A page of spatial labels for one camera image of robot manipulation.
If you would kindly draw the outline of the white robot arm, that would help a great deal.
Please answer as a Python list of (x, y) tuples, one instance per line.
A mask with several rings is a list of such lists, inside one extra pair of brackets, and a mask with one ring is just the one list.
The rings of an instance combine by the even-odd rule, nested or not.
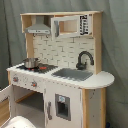
[(27, 118), (22, 116), (16, 116), (6, 123), (4, 123), (0, 128), (36, 128)]

